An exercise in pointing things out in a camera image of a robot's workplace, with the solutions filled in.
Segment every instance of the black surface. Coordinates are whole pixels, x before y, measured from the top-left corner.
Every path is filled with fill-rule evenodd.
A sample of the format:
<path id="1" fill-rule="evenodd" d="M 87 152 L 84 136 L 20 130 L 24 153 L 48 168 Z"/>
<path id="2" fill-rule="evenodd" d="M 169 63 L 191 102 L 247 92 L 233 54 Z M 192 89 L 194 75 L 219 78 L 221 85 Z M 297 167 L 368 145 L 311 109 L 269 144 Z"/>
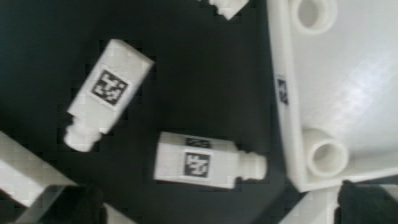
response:
<path id="1" fill-rule="evenodd" d="M 63 142 L 66 110 L 111 38 L 157 64 L 112 132 L 79 153 Z M 68 177 L 98 184 L 141 224 L 247 224 L 272 216 L 286 176 L 271 65 L 265 1 L 231 21 L 196 0 L 0 1 L 0 129 Z M 157 182 L 164 130 L 267 155 L 267 179 L 239 180 L 235 190 Z"/>
<path id="2" fill-rule="evenodd" d="M 24 205 L 0 190 L 0 223 L 13 222 L 25 211 Z"/>
<path id="3" fill-rule="evenodd" d="M 343 184 L 338 224 L 398 223 L 398 202 L 377 184 Z"/>

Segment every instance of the white plastic part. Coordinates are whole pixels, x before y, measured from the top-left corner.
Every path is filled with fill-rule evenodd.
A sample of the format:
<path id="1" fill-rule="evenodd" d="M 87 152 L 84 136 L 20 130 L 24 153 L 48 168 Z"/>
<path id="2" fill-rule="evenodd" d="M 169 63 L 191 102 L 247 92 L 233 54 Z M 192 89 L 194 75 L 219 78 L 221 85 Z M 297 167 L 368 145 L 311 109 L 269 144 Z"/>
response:
<path id="1" fill-rule="evenodd" d="M 334 224 L 334 211 L 340 207 L 340 187 L 311 191 L 281 224 Z"/>
<path id="2" fill-rule="evenodd" d="M 320 130 L 304 132 L 308 168 L 318 177 L 333 177 L 349 165 L 349 149 Z"/>
<path id="3" fill-rule="evenodd" d="M 239 11 L 242 10 L 249 0 L 210 0 L 210 4 L 219 8 L 219 14 L 224 15 L 226 19 L 230 20 Z"/>
<path id="4" fill-rule="evenodd" d="M 68 112 L 75 116 L 66 144 L 87 152 L 107 134 L 134 98 L 153 61 L 121 40 L 111 40 Z"/>
<path id="5" fill-rule="evenodd" d="M 398 29 L 391 23 L 398 2 L 326 0 L 315 6 L 308 2 L 267 1 L 285 157 L 302 192 L 342 185 L 343 180 L 398 174 Z M 301 12 L 292 10 L 315 15 L 313 21 L 329 14 L 324 28 L 308 25 L 306 16 L 297 21 Z M 304 132 L 311 129 L 349 150 L 336 175 L 310 170 Z"/>
<path id="6" fill-rule="evenodd" d="M 50 164 L 0 132 L 0 189 L 31 207 L 50 185 L 77 185 Z M 109 224 L 135 224 L 111 205 Z"/>
<path id="7" fill-rule="evenodd" d="M 231 141 L 162 133 L 157 180 L 231 189 L 237 177 L 262 180 L 265 174 L 265 157 L 239 151 Z"/>

